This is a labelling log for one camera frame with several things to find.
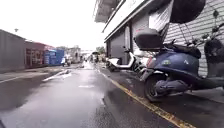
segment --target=road marking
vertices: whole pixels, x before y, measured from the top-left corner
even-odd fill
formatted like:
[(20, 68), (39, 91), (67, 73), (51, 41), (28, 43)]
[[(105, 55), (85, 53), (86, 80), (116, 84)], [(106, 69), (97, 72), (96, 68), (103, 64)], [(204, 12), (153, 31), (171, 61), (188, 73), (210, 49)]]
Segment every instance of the road marking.
[(93, 88), (94, 85), (79, 85), (79, 88)]
[(144, 105), (146, 108), (151, 110), (152, 112), (156, 113), (160, 117), (166, 119), (167, 121), (171, 122), (172, 124), (176, 125), (179, 128), (196, 128), (195, 126), (184, 122), (183, 120), (175, 117), (173, 114), (170, 114), (166, 112), (165, 110), (155, 106), (154, 104), (150, 103), (147, 99), (138, 97), (135, 93), (133, 93), (131, 90), (128, 90), (124, 86), (120, 85), (118, 82), (110, 79), (105, 75), (104, 73), (100, 72), (107, 80), (109, 80), (111, 83), (113, 83), (115, 86), (117, 86), (119, 89), (121, 89), (123, 92), (125, 92), (127, 95), (138, 101), (140, 104)]
[(5, 83), (5, 82), (8, 82), (8, 81), (16, 80), (16, 79), (19, 79), (19, 78), (22, 78), (22, 77), (25, 77), (25, 76), (27, 76), (27, 75), (19, 76), (19, 77), (14, 77), (14, 78), (7, 79), (7, 80), (2, 80), (2, 81), (0, 81), (0, 84)]
[(53, 76), (50, 76), (50, 77), (48, 77), (48, 78), (46, 78), (46, 79), (44, 79), (44, 80), (42, 80), (42, 81), (46, 82), (46, 81), (48, 81), (48, 80), (54, 79), (54, 78), (56, 78), (57, 76), (59, 76), (59, 75), (65, 73), (66, 71), (67, 71), (67, 70), (62, 70), (61, 72), (59, 72), (59, 73), (57, 73), (57, 74), (55, 74), (55, 75), (53, 75)]

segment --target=scooter mirror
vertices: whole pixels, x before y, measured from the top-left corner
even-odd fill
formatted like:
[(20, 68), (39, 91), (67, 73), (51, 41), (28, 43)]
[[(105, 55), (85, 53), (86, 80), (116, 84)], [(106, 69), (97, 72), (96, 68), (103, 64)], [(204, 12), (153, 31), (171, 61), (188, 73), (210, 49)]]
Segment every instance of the scooter mirror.
[(215, 10), (215, 11), (213, 12), (213, 17), (214, 17), (215, 19), (217, 19), (218, 16), (219, 16), (219, 12), (218, 12), (217, 10)]

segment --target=white scooter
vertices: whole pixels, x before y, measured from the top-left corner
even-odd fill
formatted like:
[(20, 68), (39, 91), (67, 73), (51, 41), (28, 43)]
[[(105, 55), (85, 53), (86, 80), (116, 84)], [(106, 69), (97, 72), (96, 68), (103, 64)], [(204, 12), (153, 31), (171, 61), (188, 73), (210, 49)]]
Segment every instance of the white scooter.
[(115, 70), (131, 70), (137, 73), (142, 74), (146, 67), (142, 65), (140, 58), (135, 56), (130, 50), (125, 51), (126, 53), (129, 53), (130, 60), (127, 65), (119, 65), (118, 58), (111, 58), (107, 60), (107, 68), (114, 72)]

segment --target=roof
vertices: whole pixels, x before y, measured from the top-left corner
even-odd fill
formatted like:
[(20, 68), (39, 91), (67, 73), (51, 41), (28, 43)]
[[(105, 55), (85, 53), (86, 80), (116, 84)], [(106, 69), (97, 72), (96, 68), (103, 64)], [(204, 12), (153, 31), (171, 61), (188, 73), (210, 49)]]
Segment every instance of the roof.
[(15, 36), (15, 37), (17, 37), (17, 38), (21, 38), (21, 39), (24, 39), (24, 40), (25, 40), (25, 38), (23, 38), (23, 37), (21, 37), (21, 36), (18, 36), (18, 35), (16, 35), (16, 34), (10, 33), (10, 32), (8, 32), (8, 31), (6, 31), (6, 30), (0, 29), (0, 31), (5, 32), (5, 33), (7, 33), (7, 34), (10, 34), (10, 35), (12, 35), (12, 36)]

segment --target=white line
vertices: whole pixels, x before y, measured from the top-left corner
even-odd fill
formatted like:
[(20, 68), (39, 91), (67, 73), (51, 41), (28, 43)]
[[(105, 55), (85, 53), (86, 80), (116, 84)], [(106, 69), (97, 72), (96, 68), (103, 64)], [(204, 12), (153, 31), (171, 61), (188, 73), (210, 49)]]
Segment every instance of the white line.
[(57, 73), (57, 74), (55, 74), (55, 75), (53, 75), (53, 76), (50, 76), (50, 77), (44, 79), (43, 81), (46, 82), (46, 81), (48, 81), (48, 80), (54, 79), (55, 77), (57, 77), (57, 76), (63, 74), (63, 73), (66, 72), (66, 71), (67, 71), (67, 70), (63, 70), (63, 71), (61, 71), (61, 72), (59, 72), (59, 73)]
[(5, 83), (5, 82), (8, 82), (8, 81), (16, 80), (16, 79), (22, 78), (24, 76), (19, 76), (19, 77), (14, 77), (14, 78), (7, 79), (7, 80), (2, 80), (2, 81), (0, 81), (0, 84)]

